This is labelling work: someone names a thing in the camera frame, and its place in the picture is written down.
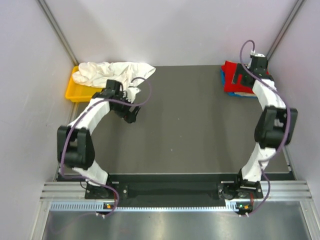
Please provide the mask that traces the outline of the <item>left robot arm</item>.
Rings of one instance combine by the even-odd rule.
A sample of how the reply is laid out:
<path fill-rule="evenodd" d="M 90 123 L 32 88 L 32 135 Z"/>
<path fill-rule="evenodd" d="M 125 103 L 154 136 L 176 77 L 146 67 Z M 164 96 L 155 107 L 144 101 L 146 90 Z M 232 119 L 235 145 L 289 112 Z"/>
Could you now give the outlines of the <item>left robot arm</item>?
<path fill-rule="evenodd" d="M 62 167 L 79 173 L 102 198 L 109 198 L 114 191 L 108 183 L 109 174 L 96 162 L 92 133 L 99 122 L 110 112 L 128 124 L 134 123 L 141 107 L 134 105 L 141 90 L 127 88 L 116 80 L 108 80 L 105 88 L 93 94 L 88 106 L 67 126 L 57 130 L 57 160 Z"/>

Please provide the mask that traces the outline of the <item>red t-shirt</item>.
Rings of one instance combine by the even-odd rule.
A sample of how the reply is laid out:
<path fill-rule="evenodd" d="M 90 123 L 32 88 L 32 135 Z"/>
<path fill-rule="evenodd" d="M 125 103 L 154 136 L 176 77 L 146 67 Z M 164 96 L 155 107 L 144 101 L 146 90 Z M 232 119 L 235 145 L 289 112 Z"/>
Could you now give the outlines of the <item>red t-shirt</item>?
<path fill-rule="evenodd" d="M 236 62 L 231 62 L 231 61 L 225 61 L 224 64 L 221 66 L 221 69 L 224 72 L 225 75 L 225 86 L 223 87 L 224 92 L 243 92 L 243 93 L 252 93 L 252 87 L 253 85 L 241 85 L 241 84 L 233 84 L 232 80 L 233 80 L 233 76 L 236 70 L 236 66 L 237 64 L 240 63 L 236 63 Z M 273 77 L 269 74 L 269 79 L 273 84 L 274 84 L 274 79 Z"/>

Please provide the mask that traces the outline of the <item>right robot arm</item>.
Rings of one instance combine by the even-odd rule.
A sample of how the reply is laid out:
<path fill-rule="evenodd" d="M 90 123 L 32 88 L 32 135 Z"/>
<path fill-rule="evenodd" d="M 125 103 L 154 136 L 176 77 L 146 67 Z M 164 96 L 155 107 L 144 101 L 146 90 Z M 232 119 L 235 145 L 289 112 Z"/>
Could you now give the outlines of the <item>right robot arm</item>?
<path fill-rule="evenodd" d="M 250 63 L 243 68 L 245 84 L 250 84 L 256 95 L 262 113 L 254 130 L 255 147 L 248 162 L 240 169 L 233 192 L 245 198 L 259 188 L 262 172 L 268 166 L 277 149 L 291 142 L 298 117 L 298 111 L 287 106 L 278 95 L 275 82 L 268 74 L 268 59 L 260 53 L 250 54 Z"/>

